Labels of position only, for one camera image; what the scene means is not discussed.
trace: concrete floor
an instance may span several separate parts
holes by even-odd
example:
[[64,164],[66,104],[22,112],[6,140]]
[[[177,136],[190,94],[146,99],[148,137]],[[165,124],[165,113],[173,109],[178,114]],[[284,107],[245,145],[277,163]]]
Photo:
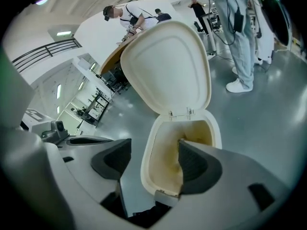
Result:
[[[206,49],[211,46],[201,35]],[[230,51],[216,41],[221,56]],[[230,60],[210,60],[212,98],[208,110],[216,118],[223,149],[247,155],[292,188],[307,155],[307,64],[288,51],[275,53],[271,66],[255,66],[254,90],[233,94],[227,83],[236,79]],[[130,87],[104,114],[95,135],[132,138],[132,158],[121,178],[128,215],[150,209],[153,196],[141,183],[140,168],[149,132],[158,114]]]

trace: man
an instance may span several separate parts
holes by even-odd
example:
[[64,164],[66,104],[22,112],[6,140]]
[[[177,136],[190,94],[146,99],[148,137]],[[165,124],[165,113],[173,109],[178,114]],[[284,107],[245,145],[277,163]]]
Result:
[[127,37],[133,36],[137,33],[137,29],[147,30],[154,27],[158,20],[151,16],[148,12],[129,3],[120,9],[115,6],[106,6],[103,10],[105,20],[110,18],[120,18],[120,24],[128,31]]
[[[235,66],[232,71],[237,75],[237,80],[226,85],[232,93],[249,92],[253,90],[254,64],[255,64],[255,38],[251,28],[249,14],[247,13],[248,0],[213,0],[219,14],[225,38],[230,44],[229,49],[234,59]],[[230,23],[234,25],[235,13],[239,7],[244,16],[242,32],[235,35],[228,26],[227,5],[231,15]]]
[[203,29],[205,30],[206,35],[208,36],[209,35],[208,30],[205,25],[205,21],[203,21],[202,18],[202,16],[206,14],[205,11],[203,10],[203,5],[197,2],[197,0],[192,0],[192,3],[188,7],[194,10],[196,17],[200,21]]
[[154,11],[158,15],[158,23],[160,23],[161,21],[167,21],[172,19],[172,17],[168,13],[162,13],[160,9],[155,9]]

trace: bin hinge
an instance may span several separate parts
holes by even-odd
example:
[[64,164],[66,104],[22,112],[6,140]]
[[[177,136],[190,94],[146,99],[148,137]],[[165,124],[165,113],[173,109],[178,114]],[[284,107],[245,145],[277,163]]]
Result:
[[187,111],[188,111],[188,120],[191,120],[191,115],[194,115],[194,110],[187,107]]
[[173,120],[173,113],[172,113],[172,111],[169,111],[168,114],[169,114],[169,120],[172,121]]

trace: trash bin lid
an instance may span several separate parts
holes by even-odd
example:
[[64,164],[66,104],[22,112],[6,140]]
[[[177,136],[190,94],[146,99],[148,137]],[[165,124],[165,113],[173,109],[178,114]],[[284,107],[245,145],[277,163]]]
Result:
[[205,47],[186,24],[162,22],[123,52],[122,70],[146,104],[162,115],[205,109],[211,78]]

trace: trash bin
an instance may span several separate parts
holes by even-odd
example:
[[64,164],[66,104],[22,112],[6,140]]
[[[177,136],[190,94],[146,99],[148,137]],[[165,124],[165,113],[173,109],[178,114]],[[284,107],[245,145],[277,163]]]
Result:
[[211,98],[206,50],[198,35],[177,21],[160,23],[123,52],[122,70],[145,103],[159,117],[148,137],[141,166],[145,189],[176,196],[183,184],[178,140],[222,148]]

